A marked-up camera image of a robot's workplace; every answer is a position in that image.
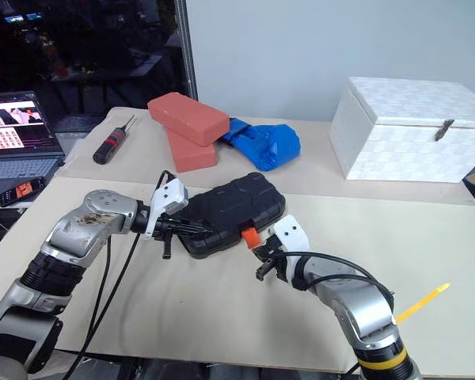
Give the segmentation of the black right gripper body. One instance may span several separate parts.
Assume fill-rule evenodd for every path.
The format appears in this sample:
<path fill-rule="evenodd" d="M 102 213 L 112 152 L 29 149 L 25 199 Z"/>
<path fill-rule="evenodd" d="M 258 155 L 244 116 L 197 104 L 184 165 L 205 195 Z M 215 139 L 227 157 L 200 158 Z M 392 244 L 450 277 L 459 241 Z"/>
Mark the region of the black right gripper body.
<path fill-rule="evenodd" d="M 276 235 L 271 235 L 265 245 L 266 261 L 264 275 L 267 275 L 272 269 L 276 270 L 276 276 L 279 279 L 287 279 L 287 258 L 282 249 L 282 243 Z"/>

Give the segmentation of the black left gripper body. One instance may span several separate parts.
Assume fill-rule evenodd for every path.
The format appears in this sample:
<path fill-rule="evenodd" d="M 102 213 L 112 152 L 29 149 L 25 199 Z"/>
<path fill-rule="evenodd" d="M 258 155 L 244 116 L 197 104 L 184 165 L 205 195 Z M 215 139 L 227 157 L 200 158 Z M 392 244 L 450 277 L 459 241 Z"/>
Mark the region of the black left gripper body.
<path fill-rule="evenodd" d="M 155 241 L 170 241 L 174 235 L 181 234 L 181 220 L 170 216 L 159 216 L 155 222 L 153 239 Z"/>

